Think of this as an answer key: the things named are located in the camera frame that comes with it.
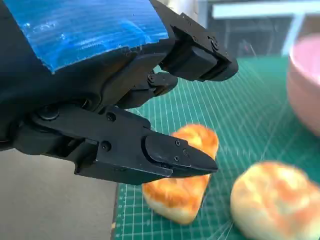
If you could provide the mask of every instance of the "baked bun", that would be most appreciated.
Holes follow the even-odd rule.
[[[230,197],[234,223],[253,240],[319,240],[320,189],[302,170],[276,161],[252,165]]]
[[[219,141],[212,130],[192,124],[182,127],[172,136],[188,141],[190,146],[215,159]],[[162,178],[145,183],[142,185],[143,196],[156,213],[179,224],[189,224],[197,216],[210,176]]]

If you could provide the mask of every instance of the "pink bowl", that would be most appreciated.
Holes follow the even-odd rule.
[[[290,51],[286,87],[297,117],[320,136],[320,34],[300,40]]]

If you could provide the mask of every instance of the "grid lines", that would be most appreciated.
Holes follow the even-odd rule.
[[[192,224],[171,222],[151,211],[140,186],[119,185],[115,240],[244,240],[230,215],[236,178],[253,163],[281,160],[320,183],[320,140],[295,117],[286,93],[285,58],[243,58],[239,72],[223,82],[179,79],[178,86],[130,110],[171,134],[198,123],[216,131],[219,171]]]

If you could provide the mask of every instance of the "gray table surface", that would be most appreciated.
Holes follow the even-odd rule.
[[[1,240],[109,240],[116,183],[73,175],[71,162],[0,152]]]

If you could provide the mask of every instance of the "golden brown crust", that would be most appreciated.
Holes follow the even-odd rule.
[[[219,140],[210,129],[191,124],[182,127],[172,136],[188,141],[190,146],[216,157]],[[187,178],[163,178],[142,185],[147,203],[158,214],[181,224],[188,224],[196,217],[210,180],[210,174]]]
[[[230,207],[234,222],[253,239],[320,237],[320,189],[294,166],[277,161],[252,165],[235,181]]]

